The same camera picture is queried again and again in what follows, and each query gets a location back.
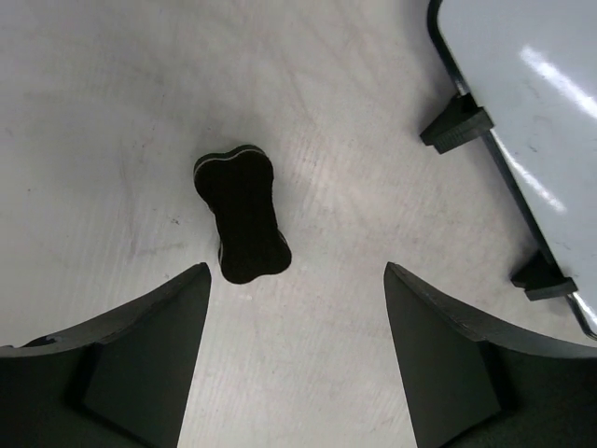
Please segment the black felt whiteboard eraser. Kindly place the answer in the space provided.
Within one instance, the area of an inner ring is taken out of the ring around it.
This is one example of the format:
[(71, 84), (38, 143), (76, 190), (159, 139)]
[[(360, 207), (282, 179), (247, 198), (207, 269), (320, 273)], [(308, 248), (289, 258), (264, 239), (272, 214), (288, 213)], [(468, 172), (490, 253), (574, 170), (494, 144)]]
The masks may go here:
[(200, 157), (194, 186), (215, 217), (224, 278), (243, 285), (285, 271), (292, 252), (273, 205), (274, 170), (259, 147), (242, 145)]

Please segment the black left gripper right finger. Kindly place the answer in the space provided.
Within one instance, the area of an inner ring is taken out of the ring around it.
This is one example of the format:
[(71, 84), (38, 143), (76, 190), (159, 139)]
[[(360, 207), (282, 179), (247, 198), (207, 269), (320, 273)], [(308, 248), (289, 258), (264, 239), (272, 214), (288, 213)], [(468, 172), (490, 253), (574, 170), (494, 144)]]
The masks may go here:
[(515, 326), (394, 263), (383, 282), (418, 446), (595, 446), (595, 348)]

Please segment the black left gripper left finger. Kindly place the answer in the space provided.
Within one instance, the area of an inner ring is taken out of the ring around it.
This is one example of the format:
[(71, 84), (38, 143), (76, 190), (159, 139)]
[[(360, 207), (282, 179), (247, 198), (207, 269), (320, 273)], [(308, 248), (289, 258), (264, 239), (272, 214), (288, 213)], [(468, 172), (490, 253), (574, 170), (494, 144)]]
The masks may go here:
[(3, 346), (2, 446), (177, 446), (210, 287), (196, 264), (86, 322)]

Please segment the white whiteboard black frame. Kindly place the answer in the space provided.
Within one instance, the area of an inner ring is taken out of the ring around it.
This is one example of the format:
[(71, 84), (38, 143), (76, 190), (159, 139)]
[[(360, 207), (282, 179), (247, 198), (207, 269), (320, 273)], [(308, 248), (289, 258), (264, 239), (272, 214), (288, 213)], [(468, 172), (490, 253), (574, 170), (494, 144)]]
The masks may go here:
[(433, 1), (428, 34), (491, 135), (562, 273), (583, 332), (596, 335), (596, 5)]

